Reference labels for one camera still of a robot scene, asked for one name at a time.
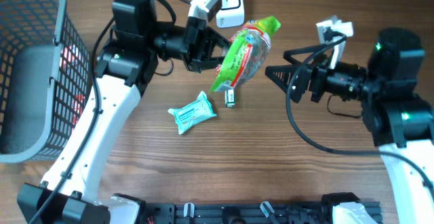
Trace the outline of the white barcode scanner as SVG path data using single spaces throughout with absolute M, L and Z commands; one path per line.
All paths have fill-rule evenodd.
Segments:
M 216 14 L 217 27 L 221 29 L 241 26 L 245 20 L 243 0 L 222 0 L 222 7 Z

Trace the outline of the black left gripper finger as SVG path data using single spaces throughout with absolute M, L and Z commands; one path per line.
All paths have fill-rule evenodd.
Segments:
M 215 46 L 220 48 L 229 48 L 231 46 L 231 42 L 227 38 L 223 37 L 219 32 L 209 26 L 206 31 L 206 39 L 213 48 Z
M 198 60 L 198 72 L 215 69 L 218 65 L 222 64 L 224 56 L 219 57 L 203 57 Z

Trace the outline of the grey plastic shopping basket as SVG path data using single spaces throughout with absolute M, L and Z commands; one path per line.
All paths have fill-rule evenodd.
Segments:
M 91 89 L 67 0 L 1 0 L 1 163 L 54 160 Z

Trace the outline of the green candy bag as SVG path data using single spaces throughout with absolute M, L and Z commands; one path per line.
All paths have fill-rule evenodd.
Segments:
M 217 68 L 216 80 L 210 90 L 235 89 L 253 78 L 267 59 L 271 37 L 280 27 L 281 23 L 274 16 L 246 22 L 231 37 L 231 46 Z

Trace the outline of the teal tissue pack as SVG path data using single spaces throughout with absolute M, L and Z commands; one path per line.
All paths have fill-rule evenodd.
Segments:
M 204 91 L 201 91 L 197 100 L 192 103 L 180 109 L 168 109 L 167 112 L 174 116 L 179 134 L 184 134 L 198 123 L 217 116 Z

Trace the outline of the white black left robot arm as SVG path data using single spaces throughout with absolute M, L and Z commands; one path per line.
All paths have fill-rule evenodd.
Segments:
M 186 25 L 157 19 L 166 0 L 113 0 L 113 17 L 91 54 L 92 91 L 71 137 L 39 185 L 25 184 L 18 205 L 28 223 L 146 223 L 146 202 L 116 194 L 98 199 L 106 161 L 160 60 L 200 72 L 222 63 L 229 41 L 209 22 L 222 0 L 190 0 Z

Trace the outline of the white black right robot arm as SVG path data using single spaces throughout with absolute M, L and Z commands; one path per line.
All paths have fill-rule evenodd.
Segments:
M 417 93 L 417 75 L 425 57 L 418 35 L 401 28 L 379 32 L 366 67 L 340 61 L 347 31 L 327 28 L 319 45 L 288 50 L 286 64 L 269 66 L 266 76 L 280 87 L 288 105 L 305 92 L 314 102 L 324 94 L 357 100 L 374 150 L 393 188 L 402 223 L 433 222 L 433 108 Z

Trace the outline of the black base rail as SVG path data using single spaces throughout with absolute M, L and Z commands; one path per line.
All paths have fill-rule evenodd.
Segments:
M 322 202 L 273 204 L 279 223 L 331 223 L 332 209 Z M 145 223 L 228 223 L 229 217 L 241 217 L 246 223 L 270 223 L 259 204 L 197 204 L 192 217 L 185 217 L 184 206 L 173 203 L 148 203 Z

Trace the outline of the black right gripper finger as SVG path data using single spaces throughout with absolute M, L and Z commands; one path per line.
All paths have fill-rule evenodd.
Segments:
M 300 61 L 293 58 L 295 55 L 299 54 L 307 54 L 307 53 L 316 53 L 324 48 L 326 48 L 327 44 L 319 44 L 319 45 L 312 45 L 305 48 L 297 48 L 293 50 L 287 50 L 283 53 L 283 59 L 288 61 L 291 64 L 300 64 Z
M 294 73 L 297 70 L 297 66 L 281 65 L 281 66 L 268 66 L 265 69 L 265 75 L 282 91 L 285 93 L 288 91 L 291 78 L 293 78 Z

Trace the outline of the green white gum pack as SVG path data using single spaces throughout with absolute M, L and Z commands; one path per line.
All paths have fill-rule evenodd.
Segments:
M 224 93 L 225 106 L 234 107 L 235 106 L 235 91 L 234 89 L 226 90 Z

